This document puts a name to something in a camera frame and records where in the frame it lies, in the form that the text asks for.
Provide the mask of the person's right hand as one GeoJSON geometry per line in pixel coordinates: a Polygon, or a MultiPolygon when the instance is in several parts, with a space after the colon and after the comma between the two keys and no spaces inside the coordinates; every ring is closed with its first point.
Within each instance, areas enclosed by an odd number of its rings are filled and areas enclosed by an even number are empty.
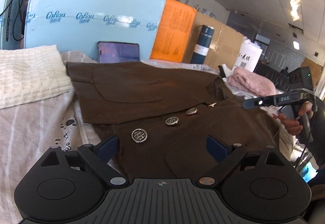
{"type": "MultiPolygon", "coordinates": [[[[307,114],[308,118],[311,119],[313,117],[312,106],[313,104],[311,102],[303,103],[298,111],[299,116],[307,114]]],[[[288,119],[286,115],[282,114],[281,112],[279,112],[278,118],[289,134],[296,136],[301,133],[303,126],[297,119],[288,119]]]]}

